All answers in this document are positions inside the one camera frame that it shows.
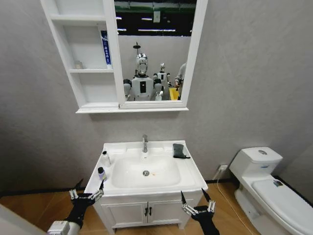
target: white shelf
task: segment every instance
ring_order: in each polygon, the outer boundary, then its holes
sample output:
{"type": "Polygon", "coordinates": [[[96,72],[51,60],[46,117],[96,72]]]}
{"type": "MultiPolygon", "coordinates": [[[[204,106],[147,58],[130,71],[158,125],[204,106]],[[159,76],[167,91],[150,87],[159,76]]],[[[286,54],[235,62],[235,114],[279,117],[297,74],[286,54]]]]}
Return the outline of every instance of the white shelf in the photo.
{"type": "Polygon", "coordinates": [[[112,69],[69,69],[70,73],[113,73],[112,69]]]}
{"type": "Polygon", "coordinates": [[[152,108],[152,109],[119,109],[115,102],[87,103],[77,110],[77,114],[105,114],[105,113],[139,113],[139,112],[171,112],[188,111],[188,108],[152,108]]]}
{"type": "Polygon", "coordinates": [[[50,18],[55,23],[70,26],[95,26],[106,23],[104,16],[51,14],[50,18]]]}

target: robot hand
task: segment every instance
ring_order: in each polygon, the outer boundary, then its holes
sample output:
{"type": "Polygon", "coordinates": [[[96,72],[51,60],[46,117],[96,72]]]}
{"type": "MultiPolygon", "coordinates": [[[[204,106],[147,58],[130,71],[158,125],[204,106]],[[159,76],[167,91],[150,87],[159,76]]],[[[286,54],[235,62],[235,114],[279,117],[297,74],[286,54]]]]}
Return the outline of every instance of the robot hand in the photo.
{"type": "Polygon", "coordinates": [[[206,201],[208,202],[208,206],[198,206],[192,208],[186,203],[184,194],[181,191],[182,209],[188,215],[191,215],[191,218],[200,223],[204,235],[220,235],[220,232],[217,230],[212,221],[214,215],[215,201],[211,200],[209,194],[207,194],[203,189],[202,192],[206,201]]]}
{"type": "Polygon", "coordinates": [[[49,228],[48,235],[77,235],[83,226],[83,220],[87,207],[97,202],[103,195],[103,182],[95,193],[77,193],[83,179],[69,191],[73,209],[63,221],[54,221],[49,228]]]}

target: toilet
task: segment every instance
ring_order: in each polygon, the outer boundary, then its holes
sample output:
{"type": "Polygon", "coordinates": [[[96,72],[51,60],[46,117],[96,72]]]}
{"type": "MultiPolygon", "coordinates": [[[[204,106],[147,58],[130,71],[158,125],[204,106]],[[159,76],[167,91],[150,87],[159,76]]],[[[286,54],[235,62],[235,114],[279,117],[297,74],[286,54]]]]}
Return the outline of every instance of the toilet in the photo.
{"type": "Polygon", "coordinates": [[[229,167],[240,182],[235,197],[262,235],[313,235],[313,208],[271,176],[282,159],[268,147],[240,150],[229,167]]]}

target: toilet tank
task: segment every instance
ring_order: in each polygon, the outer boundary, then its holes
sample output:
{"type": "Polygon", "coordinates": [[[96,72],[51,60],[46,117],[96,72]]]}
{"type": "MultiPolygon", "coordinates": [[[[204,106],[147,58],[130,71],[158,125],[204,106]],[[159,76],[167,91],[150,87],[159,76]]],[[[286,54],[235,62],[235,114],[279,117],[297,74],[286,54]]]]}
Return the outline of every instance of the toilet tank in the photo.
{"type": "Polygon", "coordinates": [[[266,176],[273,172],[282,159],[268,147],[245,148],[235,156],[229,169],[237,178],[266,176]]]}

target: white sink basin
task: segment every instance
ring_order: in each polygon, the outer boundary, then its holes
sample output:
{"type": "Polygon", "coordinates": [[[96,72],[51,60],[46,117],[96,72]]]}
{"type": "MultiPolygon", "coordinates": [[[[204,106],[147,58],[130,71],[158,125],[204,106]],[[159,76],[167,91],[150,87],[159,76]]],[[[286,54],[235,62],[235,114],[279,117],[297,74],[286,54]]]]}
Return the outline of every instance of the white sink basin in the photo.
{"type": "Polygon", "coordinates": [[[118,188],[162,187],[179,182],[180,174],[176,162],[165,155],[152,155],[148,159],[119,159],[112,173],[112,184],[118,188]],[[144,176],[144,171],[148,171],[149,175],[144,176]]]}
{"type": "Polygon", "coordinates": [[[107,174],[104,183],[104,196],[138,195],[197,191],[207,185],[192,157],[173,158],[173,144],[184,145],[184,154],[191,157],[185,141],[150,141],[148,153],[142,152],[142,142],[105,143],[111,166],[104,167],[100,156],[85,192],[95,192],[101,183],[97,169],[103,167],[107,174]]]}

